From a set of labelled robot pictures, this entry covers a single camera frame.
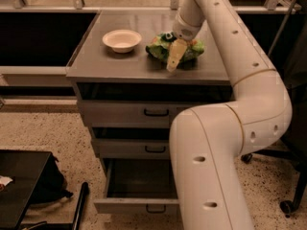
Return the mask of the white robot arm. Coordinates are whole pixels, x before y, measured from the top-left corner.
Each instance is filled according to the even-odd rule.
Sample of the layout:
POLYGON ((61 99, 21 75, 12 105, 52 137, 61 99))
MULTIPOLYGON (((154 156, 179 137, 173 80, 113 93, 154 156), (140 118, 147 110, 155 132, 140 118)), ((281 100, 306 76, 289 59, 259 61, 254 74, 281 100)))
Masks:
POLYGON ((233 88, 228 103, 180 112, 170 129, 170 155, 184 230, 254 230, 236 173, 237 156, 264 149, 287 130, 286 87, 229 0, 185 0, 176 36, 194 38, 206 24, 233 88))

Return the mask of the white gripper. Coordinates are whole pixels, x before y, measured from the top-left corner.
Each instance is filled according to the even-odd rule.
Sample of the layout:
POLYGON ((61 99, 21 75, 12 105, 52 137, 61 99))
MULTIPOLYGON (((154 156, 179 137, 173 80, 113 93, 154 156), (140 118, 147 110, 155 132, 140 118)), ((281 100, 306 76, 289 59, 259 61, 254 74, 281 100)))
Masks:
POLYGON ((177 69, 187 49, 186 41, 189 41, 189 46, 194 46, 198 43, 194 38, 199 33, 201 26, 202 18, 200 17, 184 18, 180 13, 176 15, 173 24, 173 32, 178 39, 171 43, 169 49, 167 60, 167 70, 169 72, 173 72, 177 69))

